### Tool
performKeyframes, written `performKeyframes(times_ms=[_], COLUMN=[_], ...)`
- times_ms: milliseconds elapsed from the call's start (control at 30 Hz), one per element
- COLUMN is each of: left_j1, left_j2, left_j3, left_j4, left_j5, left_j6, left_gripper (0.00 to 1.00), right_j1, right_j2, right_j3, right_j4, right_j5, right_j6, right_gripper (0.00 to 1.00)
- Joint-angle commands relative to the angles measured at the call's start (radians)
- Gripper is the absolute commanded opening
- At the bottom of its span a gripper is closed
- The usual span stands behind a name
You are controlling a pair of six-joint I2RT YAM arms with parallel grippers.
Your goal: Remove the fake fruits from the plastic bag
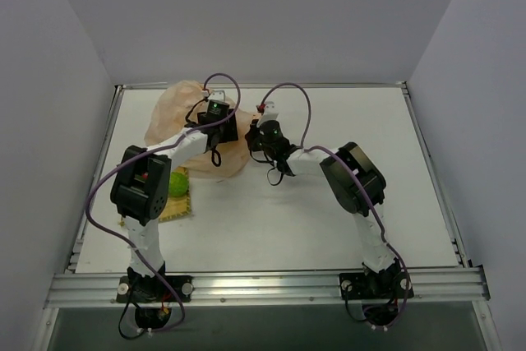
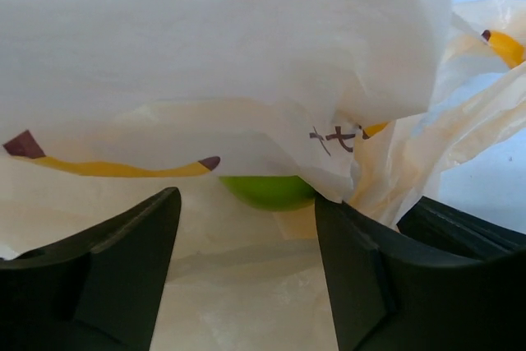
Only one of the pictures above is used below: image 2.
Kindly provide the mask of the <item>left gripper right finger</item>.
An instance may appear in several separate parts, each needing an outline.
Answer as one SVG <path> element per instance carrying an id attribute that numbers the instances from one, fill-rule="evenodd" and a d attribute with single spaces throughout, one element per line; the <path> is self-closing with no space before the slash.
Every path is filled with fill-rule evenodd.
<path id="1" fill-rule="evenodd" d="M 339 349 L 524 349 L 525 249 L 458 256 L 323 197 L 315 215 Z"/>

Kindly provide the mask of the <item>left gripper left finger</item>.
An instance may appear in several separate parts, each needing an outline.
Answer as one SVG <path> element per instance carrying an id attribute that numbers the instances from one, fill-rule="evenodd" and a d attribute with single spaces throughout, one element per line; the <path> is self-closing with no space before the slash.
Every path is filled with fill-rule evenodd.
<path id="1" fill-rule="evenodd" d="M 178 231 L 176 187 L 1 262 L 3 350 L 147 350 Z"/>

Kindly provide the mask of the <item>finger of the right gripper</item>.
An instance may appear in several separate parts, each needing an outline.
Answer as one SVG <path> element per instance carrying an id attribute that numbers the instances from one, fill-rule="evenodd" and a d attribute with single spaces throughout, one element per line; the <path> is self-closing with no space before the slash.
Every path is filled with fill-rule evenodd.
<path id="1" fill-rule="evenodd" d="M 525 249 L 525 235 L 423 197 L 398 222 L 399 231 L 428 246 L 487 261 Z"/>

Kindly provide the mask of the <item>smooth green fake fruit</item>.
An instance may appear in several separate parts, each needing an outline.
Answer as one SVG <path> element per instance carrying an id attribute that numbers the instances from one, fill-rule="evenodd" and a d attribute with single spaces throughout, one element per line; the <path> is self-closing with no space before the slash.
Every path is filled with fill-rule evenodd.
<path id="1" fill-rule="evenodd" d="M 240 201 L 267 211 L 292 211 L 310 206 L 316 190 L 297 176 L 219 177 L 223 185 Z"/>

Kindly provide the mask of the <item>translucent banana-print plastic bag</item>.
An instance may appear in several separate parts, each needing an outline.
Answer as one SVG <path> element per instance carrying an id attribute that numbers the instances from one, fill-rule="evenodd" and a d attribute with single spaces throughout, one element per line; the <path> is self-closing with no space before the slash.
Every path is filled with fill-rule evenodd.
<path id="1" fill-rule="evenodd" d="M 182 228 L 156 350 L 333 350 L 311 235 L 221 176 L 297 175 L 393 225 L 440 171 L 525 125 L 525 69 L 484 30 L 525 36 L 523 2 L 1 0 L 1 138 L 28 131 L 60 172 L 1 156 L 1 253 L 72 234 L 171 178 Z"/>

